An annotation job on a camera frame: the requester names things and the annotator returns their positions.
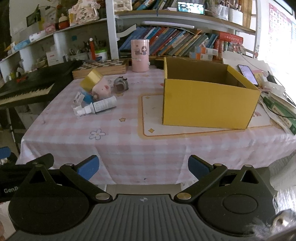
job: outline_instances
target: pen holder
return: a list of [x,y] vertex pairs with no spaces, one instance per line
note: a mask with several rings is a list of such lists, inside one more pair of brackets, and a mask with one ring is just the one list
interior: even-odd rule
[[146,72],[149,70],[149,40],[131,40],[132,70],[134,72]]

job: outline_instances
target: chessboard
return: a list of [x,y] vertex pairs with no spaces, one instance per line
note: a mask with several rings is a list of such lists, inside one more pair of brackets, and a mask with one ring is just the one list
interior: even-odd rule
[[127,59],[107,60],[95,63],[84,63],[73,73],[74,79],[85,78],[93,69],[102,75],[125,74],[128,69]]

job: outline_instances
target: yellow box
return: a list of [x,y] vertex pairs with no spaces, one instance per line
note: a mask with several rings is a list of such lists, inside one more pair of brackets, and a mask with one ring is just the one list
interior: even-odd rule
[[80,86],[87,92],[90,92],[92,88],[103,78],[103,75],[93,69],[81,82]]
[[260,90],[231,66],[164,59],[163,124],[246,129]]

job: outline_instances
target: crosshair symbol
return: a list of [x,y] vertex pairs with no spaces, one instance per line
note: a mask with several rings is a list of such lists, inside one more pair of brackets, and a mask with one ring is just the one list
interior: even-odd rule
[[146,197],[142,197],[142,198],[140,198],[140,201],[142,201],[142,202],[146,202],[146,201],[148,201],[148,198],[146,198]]

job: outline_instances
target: phone screen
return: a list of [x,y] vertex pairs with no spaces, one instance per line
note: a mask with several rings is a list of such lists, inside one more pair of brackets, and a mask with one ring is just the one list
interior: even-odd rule
[[252,84],[258,85],[258,82],[255,78],[255,76],[252,73],[252,70],[249,66],[246,65],[238,65],[238,68],[242,72],[242,75],[245,76]]
[[178,2],[178,11],[205,14],[204,5],[198,3]]

